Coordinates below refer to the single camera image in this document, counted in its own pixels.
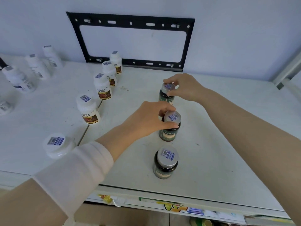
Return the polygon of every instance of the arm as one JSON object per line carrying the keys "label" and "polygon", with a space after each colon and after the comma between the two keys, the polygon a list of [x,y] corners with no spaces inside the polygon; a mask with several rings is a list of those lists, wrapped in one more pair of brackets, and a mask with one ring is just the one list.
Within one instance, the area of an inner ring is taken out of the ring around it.
{"label": "arm", "polygon": [[158,119],[167,110],[175,108],[167,102],[143,102],[123,124],[95,142],[76,147],[1,197],[2,224],[62,226],[128,146],[157,130],[178,127]]}
{"label": "arm", "polygon": [[301,225],[301,140],[254,116],[188,74],[165,79],[168,95],[200,103],[213,123],[269,188],[296,225]]}

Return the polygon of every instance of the white bottle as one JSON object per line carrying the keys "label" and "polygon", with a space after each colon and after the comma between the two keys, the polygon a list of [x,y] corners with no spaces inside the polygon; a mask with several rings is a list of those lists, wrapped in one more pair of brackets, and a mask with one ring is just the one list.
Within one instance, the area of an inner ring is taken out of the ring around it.
{"label": "white bottle", "polygon": [[26,61],[28,62],[29,67],[36,74],[39,79],[50,79],[51,74],[42,60],[40,60],[35,54],[30,54],[25,56]]}
{"label": "white bottle", "polygon": [[52,159],[59,159],[73,150],[76,144],[62,133],[53,133],[43,141],[46,154]]}
{"label": "white bottle", "polygon": [[120,57],[118,51],[113,51],[110,54],[110,61],[114,64],[117,74],[121,74],[122,69],[123,69],[122,68],[122,58]]}
{"label": "white bottle", "polygon": [[105,62],[102,63],[102,72],[110,80],[110,86],[116,86],[117,85],[116,68],[111,63],[111,61],[105,61]]}
{"label": "white bottle", "polygon": [[101,100],[107,100],[112,97],[110,81],[104,74],[98,74],[94,77],[94,86]]}
{"label": "white bottle", "polygon": [[13,106],[0,97],[0,116],[9,114],[13,110]]}
{"label": "white bottle", "polygon": [[44,52],[46,58],[49,60],[49,62],[51,63],[51,65],[54,68],[62,68],[63,67],[63,62],[62,62],[60,56],[58,55],[56,50],[51,45],[43,46],[43,52]]}
{"label": "white bottle", "polygon": [[87,94],[81,94],[76,98],[77,108],[81,112],[84,121],[95,124],[100,121],[100,114],[95,100]]}
{"label": "white bottle", "polygon": [[16,66],[8,66],[2,69],[6,79],[21,93],[31,93],[36,87],[28,80],[27,76]]}

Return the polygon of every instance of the white bottle cap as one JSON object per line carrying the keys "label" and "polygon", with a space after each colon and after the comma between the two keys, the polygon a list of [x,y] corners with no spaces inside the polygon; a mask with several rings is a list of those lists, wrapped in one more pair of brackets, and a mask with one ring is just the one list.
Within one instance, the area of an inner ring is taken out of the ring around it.
{"label": "white bottle cap", "polygon": [[53,52],[53,47],[51,45],[43,46],[43,51],[46,53],[51,53]]}
{"label": "white bottle cap", "polygon": [[36,54],[30,54],[25,56],[25,59],[28,63],[36,64],[39,62],[39,58],[36,56]]}
{"label": "white bottle cap", "polygon": [[110,58],[112,58],[112,59],[119,59],[119,58],[120,58],[120,55],[119,55],[118,51],[113,51],[113,52],[110,54]]}
{"label": "white bottle cap", "polygon": [[46,154],[53,159],[59,159],[75,148],[75,143],[62,133],[53,133],[43,141]]}
{"label": "white bottle cap", "polygon": [[94,81],[97,83],[106,83],[109,82],[107,75],[105,74],[98,74],[94,77]]}
{"label": "white bottle cap", "polygon": [[95,100],[88,94],[80,94],[76,98],[77,106],[80,107],[91,107],[92,110],[96,109]]}
{"label": "white bottle cap", "polygon": [[20,71],[16,66],[7,66],[5,68],[2,69],[3,74],[6,77],[10,77],[10,76],[17,76],[20,75]]}
{"label": "white bottle cap", "polygon": [[111,61],[105,61],[102,63],[102,70],[108,73],[108,72],[112,72],[113,70],[116,71],[116,68],[114,64],[111,63]]}

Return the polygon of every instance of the bottle cap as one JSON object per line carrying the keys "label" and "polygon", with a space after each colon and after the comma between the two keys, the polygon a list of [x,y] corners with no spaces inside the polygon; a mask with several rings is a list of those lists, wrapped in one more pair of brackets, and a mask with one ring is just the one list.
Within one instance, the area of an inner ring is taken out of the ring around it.
{"label": "bottle cap", "polygon": [[51,45],[43,46],[44,52],[53,52],[53,47]]}
{"label": "bottle cap", "polygon": [[2,72],[6,77],[16,76],[20,74],[20,71],[16,66],[7,66],[2,69]]}
{"label": "bottle cap", "polygon": [[43,141],[43,148],[46,154],[53,159],[63,157],[75,148],[75,143],[62,133],[53,133]]}
{"label": "bottle cap", "polygon": [[39,58],[36,56],[36,54],[30,54],[25,56],[25,59],[29,63],[37,63],[39,61]]}
{"label": "bottle cap", "polygon": [[112,58],[112,59],[119,59],[120,58],[119,52],[118,51],[113,51],[110,54],[110,58]]}
{"label": "bottle cap", "polygon": [[164,121],[172,121],[179,124],[181,122],[181,115],[177,111],[167,111],[164,115]]}
{"label": "bottle cap", "polygon": [[87,94],[78,95],[76,98],[76,103],[77,103],[77,105],[84,106],[84,107],[93,106],[93,104],[96,105],[95,100],[90,95],[87,95]]}
{"label": "bottle cap", "polygon": [[94,81],[98,83],[110,82],[105,74],[98,74],[94,77]]}
{"label": "bottle cap", "polygon": [[167,94],[168,91],[174,90],[175,89],[175,85],[173,83],[163,83],[161,90],[164,94]]}
{"label": "bottle cap", "polygon": [[178,162],[179,154],[174,147],[165,145],[159,149],[157,159],[162,167],[171,168]]}
{"label": "bottle cap", "polygon": [[116,68],[115,66],[111,63],[111,61],[105,61],[102,63],[102,70],[104,72],[112,72],[115,70],[116,72]]}

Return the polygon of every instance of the supplement bottle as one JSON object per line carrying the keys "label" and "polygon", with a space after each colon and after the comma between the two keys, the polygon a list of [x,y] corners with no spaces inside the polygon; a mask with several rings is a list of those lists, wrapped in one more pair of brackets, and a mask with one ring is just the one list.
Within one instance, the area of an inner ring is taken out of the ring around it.
{"label": "supplement bottle", "polygon": [[43,46],[43,52],[44,52],[46,58],[49,60],[49,62],[51,63],[51,65],[54,68],[62,68],[63,67],[63,62],[62,62],[60,56],[58,55],[57,51],[51,45]]}
{"label": "supplement bottle", "polygon": [[35,54],[27,55],[25,56],[25,59],[28,62],[29,67],[39,79],[50,79],[51,74],[47,66]]}
{"label": "supplement bottle", "polygon": [[59,159],[75,148],[74,141],[62,133],[53,133],[43,141],[46,154],[52,159]]}
{"label": "supplement bottle", "polygon": [[13,110],[13,106],[0,97],[0,116],[9,114]]}
{"label": "supplement bottle", "polygon": [[113,51],[110,54],[110,61],[112,62],[112,64],[114,64],[115,68],[116,68],[116,73],[117,74],[121,74],[122,73],[122,58],[120,57],[118,51]]}
{"label": "supplement bottle", "polygon": [[102,63],[102,72],[110,80],[110,86],[117,85],[116,68],[111,61],[105,61]]}
{"label": "supplement bottle", "polygon": [[163,129],[159,131],[159,136],[166,142],[173,141],[181,126],[181,115],[177,111],[167,111],[162,118],[162,121],[172,121],[179,125],[178,128]]}
{"label": "supplement bottle", "polygon": [[167,101],[168,103],[170,103],[171,105],[173,104],[173,100],[175,99],[175,96],[168,96],[167,92],[174,90],[175,89],[175,85],[172,83],[168,83],[162,84],[162,87],[160,89],[160,93],[159,93],[159,101]]}
{"label": "supplement bottle", "polygon": [[21,93],[31,93],[35,91],[36,87],[16,66],[7,66],[2,69],[2,72],[17,91]]}
{"label": "supplement bottle", "polygon": [[153,172],[160,179],[167,179],[178,166],[179,155],[172,146],[163,146],[155,154]]}
{"label": "supplement bottle", "polygon": [[81,112],[84,121],[88,124],[95,124],[100,121],[100,114],[95,100],[86,94],[76,98],[77,108]]}
{"label": "supplement bottle", "polygon": [[110,81],[104,74],[98,74],[94,77],[94,86],[98,96],[102,100],[107,100],[112,97]]}

